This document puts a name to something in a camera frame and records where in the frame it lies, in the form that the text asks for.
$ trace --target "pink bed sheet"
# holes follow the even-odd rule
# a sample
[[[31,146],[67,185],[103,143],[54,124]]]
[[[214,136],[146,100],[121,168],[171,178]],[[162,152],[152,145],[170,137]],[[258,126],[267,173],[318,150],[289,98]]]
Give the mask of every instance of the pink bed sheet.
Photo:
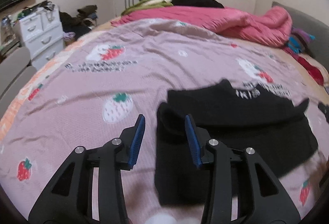
[[[197,7],[167,7],[135,11],[113,21],[113,26],[119,26],[141,19],[161,18],[179,20],[206,28],[216,34],[240,38],[262,45],[281,47],[289,36],[292,19],[289,13],[281,7],[273,7],[263,16],[255,16],[233,8],[197,8]]]

